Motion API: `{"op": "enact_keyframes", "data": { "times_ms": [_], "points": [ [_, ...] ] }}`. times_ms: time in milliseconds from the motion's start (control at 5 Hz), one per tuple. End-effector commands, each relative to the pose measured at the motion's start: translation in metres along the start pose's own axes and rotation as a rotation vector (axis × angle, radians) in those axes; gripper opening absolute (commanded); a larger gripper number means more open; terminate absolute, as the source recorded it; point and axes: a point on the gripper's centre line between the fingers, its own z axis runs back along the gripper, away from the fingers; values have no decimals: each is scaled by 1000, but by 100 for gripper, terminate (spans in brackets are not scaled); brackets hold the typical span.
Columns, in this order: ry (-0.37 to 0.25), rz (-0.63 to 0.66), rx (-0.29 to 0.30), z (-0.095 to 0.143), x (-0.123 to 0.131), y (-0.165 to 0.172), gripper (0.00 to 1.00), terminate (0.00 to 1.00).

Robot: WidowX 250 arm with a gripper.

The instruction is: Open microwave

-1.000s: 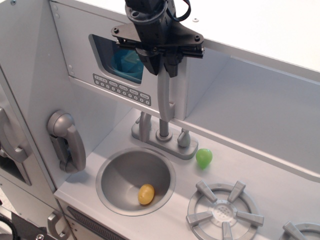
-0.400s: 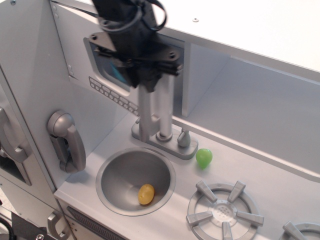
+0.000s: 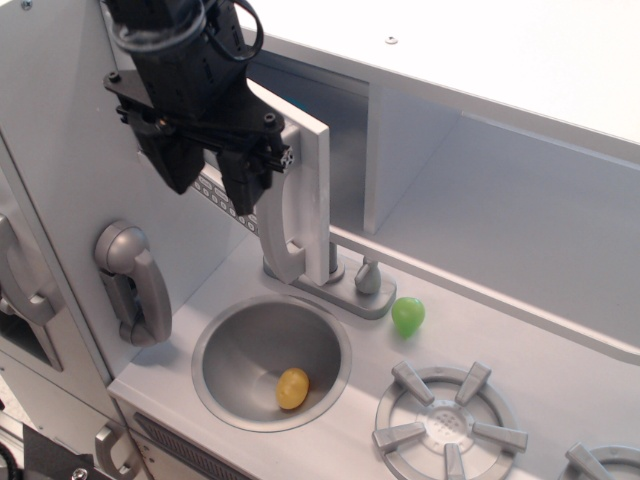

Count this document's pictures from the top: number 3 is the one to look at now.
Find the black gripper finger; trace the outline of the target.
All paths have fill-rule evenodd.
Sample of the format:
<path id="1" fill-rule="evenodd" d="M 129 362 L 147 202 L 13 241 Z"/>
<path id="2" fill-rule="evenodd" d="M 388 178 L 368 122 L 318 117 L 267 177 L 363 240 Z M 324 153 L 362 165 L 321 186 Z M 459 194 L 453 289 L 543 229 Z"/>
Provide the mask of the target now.
<path id="1" fill-rule="evenodd" d="M 273 172 L 249 152 L 226 150 L 216 155 L 227 197 L 238 215 L 252 214 L 263 193 L 272 186 Z"/>
<path id="2" fill-rule="evenodd" d="M 133 131 L 142 153 L 166 185 L 184 194 L 204 168 L 204 148 L 171 124 L 144 124 Z"/>

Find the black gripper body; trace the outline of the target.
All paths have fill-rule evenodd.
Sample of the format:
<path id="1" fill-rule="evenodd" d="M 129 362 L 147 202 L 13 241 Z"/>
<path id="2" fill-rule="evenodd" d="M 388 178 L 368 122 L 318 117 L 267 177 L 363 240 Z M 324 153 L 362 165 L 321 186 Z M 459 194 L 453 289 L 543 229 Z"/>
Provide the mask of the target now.
<path id="1" fill-rule="evenodd" d="M 243 37 L 234 9 L 112 9 L 111 38 L 134 68 L 111 73 L 122 121 L 171 124 L 215 155 L 258 156 L 272 171 L 287 166 L 284 119 L 251 92 L 247 67 L 260 53 L 261 28 Z"/>

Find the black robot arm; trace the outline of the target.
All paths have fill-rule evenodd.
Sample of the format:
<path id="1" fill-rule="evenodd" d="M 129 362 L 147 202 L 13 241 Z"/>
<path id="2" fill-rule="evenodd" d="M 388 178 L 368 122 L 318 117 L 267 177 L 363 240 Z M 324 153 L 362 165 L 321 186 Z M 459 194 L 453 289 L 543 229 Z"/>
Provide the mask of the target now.
<path id="1" fill-rule="evenodd" d="M 214 153 L 237 214 L 253 212 L 290 148 L 284 117 L 248 85 L 247 67 L 264 31 L 244 40 L 238 10 L 246 1 L 109 1 L 114 43 L 133 61 L 104 86 L 117 112 L 164 182 L 184 193 Z"/>

